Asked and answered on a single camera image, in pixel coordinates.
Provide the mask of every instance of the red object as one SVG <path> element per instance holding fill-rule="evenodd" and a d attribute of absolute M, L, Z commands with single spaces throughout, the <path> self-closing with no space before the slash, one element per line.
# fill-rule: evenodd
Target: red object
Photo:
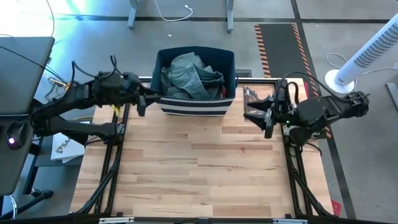
<path fill-rule="evenodd" d="M 340 216 L 340 213 L 341 213 L 341 204 L 338 203 L 338 202 L 336 202 L 336 201 L 334 201 L 334 200 L 331 200 L 331 206 L 333 207 L 333 213 L 334 213 L 335 215 L 337 215 L 337 216 Z"/>
<path fill-rule="evenodd" d="M 223 86 L 223 89 L 222 89 L 222 91 L 221 91 L 221 94 L 223 95 L 223 98 L 226 97 L 226 88 L 225 88 L 225 86 Z"/>
<path fill-rule="evenodd" d="M 304 82 L 305 94 L 307 94 L 307 99 L 310 98 L 308 95 L 308 83 Z"/>

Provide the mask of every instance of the gray floor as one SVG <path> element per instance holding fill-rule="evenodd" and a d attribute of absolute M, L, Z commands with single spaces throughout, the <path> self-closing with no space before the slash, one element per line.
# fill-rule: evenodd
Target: gray floor
<path fill-rule="evenodd" d="M 6 13 L 21 13 L 15 21 L 0 24 L 0 34 L 19 36 L 49 35 L 52 22 L 40 16 L 48 15 L 45 1 L 16 1 L 8 4 Z M 101 16 L 127 16 L 128 0 L 51 0 L 56 14 L 86 14 Z M 164 16 L 185 16 L 183 4 L 194 8 L 195 17 L 224 17 L 225 0 L 158 0 Z M 305 19 L 390 19 L 398 11 L 395 0 L 297 0 L 302 18 Z M 139 16 L 158 16 L 153 1 L 140 3 Z M 289 0 L 236 0 L 235 16 L 239 18 L 294 18 Z M 232 50 L 236 54 L 236 67 L 251 69 L 254 77 L 262 77 L 261 61 L 252 22 L 235 22 L 235 30 L 227 34 L 225 22 L 137 22 L 130 30 L 124 21 L 55 21 L 54 37 L 57 41 L 52 52 L 50 66 L 68 79 L 71 74 L 70 61 L 76 60 L 85 70 L 97 72 L 109 70 L 109 55 L 115 54 L 121 70 L 138 75 L 151 75 L 156 52 L 160 49 L 205 45 Z M 350 58 L 381 24 L 304 24 L 310 54 L 318 78 L 331 67 L 327 64 L 327 53 L 335 52 Z M 398 50 L 393 48 L 382 60 L 369 69 L 391 67 L 397 61 Z M 89 77 L 77 75 L 79 82 Z M 398 175 L 395 150 L 398 139 L 394 131 L 398 127 L 398 112 L 393 107 L 384 84 L 398 84 L 395 71 L 379 72 L 359 79 L 358 89 L 371 93 L 371 108 L 367 116 L 360 119 L 340 121 L 332 126 L 341 156 L 357 218 L 381 222 L 398 222 Z M 44 100 L 50 85 L 40 83 L 36 97 Z M 87 116 L 93 109 L 71 111 L 66 118 Z M 326 142 L 321 142 L 323 163 L 333 200 L 342 202 L 336 182 L 333 161 Z M 54 190 L 53 198 L 36 205 L 19 217 L 42 217 L 68 213 L 79 167 L 40 168 L 34 187 Z M 30 199 L 21 195 L 26 179 L 27 166 L 14 193 L 18 204 Z"/>

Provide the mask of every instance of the denim fabric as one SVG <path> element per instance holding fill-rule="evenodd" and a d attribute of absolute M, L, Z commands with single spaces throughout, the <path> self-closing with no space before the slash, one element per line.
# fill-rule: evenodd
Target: denim fabric
<path fill-rule="evenodd" d="M 176 57 L 170 68 L 163 68 L 162 90 L 180 99 L 213 100 L 220 98 L 223 74 L 205 66 L 193 52 Z"/>

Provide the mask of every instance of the striped basket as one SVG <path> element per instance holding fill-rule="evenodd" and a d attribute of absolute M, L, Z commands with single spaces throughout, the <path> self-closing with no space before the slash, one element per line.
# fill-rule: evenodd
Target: striped basket
<path fill-rule="evenodd" d="M 179 47 L 165 49 L 157 53 L 156 65 L 150 88 L 157 90 L 162 95 L 160 76 L 162 67 L 169 67 L 173 59 L 181 54 L 194 52 L 206 66 L 211 66 L 214 71 L 224 75 L 226 98 L 218 100 L 180 100 L 163 96 L 156 103 L 166 114 L 185 116 L 224 116 L 235 99 L 238 78 L 235 74 L 234 53 L 228 50 L 210 47 Z"/>
<path fill-rule="evenodd" d="M 165 114 L 185 116 L 224 116 L 234 98 L 210 101 L 180 100 L 162 97 L 157 100 Z"/>

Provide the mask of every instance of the desk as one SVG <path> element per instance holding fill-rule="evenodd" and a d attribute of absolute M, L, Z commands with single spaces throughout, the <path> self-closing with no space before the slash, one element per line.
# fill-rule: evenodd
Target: desk
<path fill-rule="evenodd" d="M 306 99 L 302 79 L 292 80 L 300 87 L 299 99 Z M 264 139 L 257 126 L 245 121 L 243 86 L 259 98 L 274 91 L 270 84 L 240 85 L 224 118 L 168 116 L 156 104 L 140 118 L 131 109 L 112 213 L 182 218 L 294 214 L 280 126 L 272 139 Z M 109 122 L 112 114 L 110 107 L 97 108 L 93 122 Z M 71 212 L 97 188 L 105 149 L 102 144 L 86 148 Z M 309 188 L 332 212 L 319 152 L 305 146 L 302 157 Z M 298 196 L 305 211 L 301 190 Z M 105 191 L 102 208 L 107 198 Z"/>
<path fill-rule="evenodd" d="M 53 37 L 0 37 L 0 46 L 13 50 L 45 66 L 54 44 Z M 0 115 L 27 114 L 43 69 L 26 59 L 0 49 Z M 24 146 L 11 150 L 6 142 L 8 127 L 16 118 L 0 119 L 0 195 L 14 192 L 32 143 L 28 127 Z"/>
<path fill-rule="evenodd" d="M 143 0 L 130 0 L 131 9 L 129 13 L 129 20 L 127 22 L 127 26 L 129 28 L 134 28 L 139 1 Z M 228 28 L 227 31 L 231 33 L 234 29 L 234 0 L 226 0 L 226 20 Z"/>

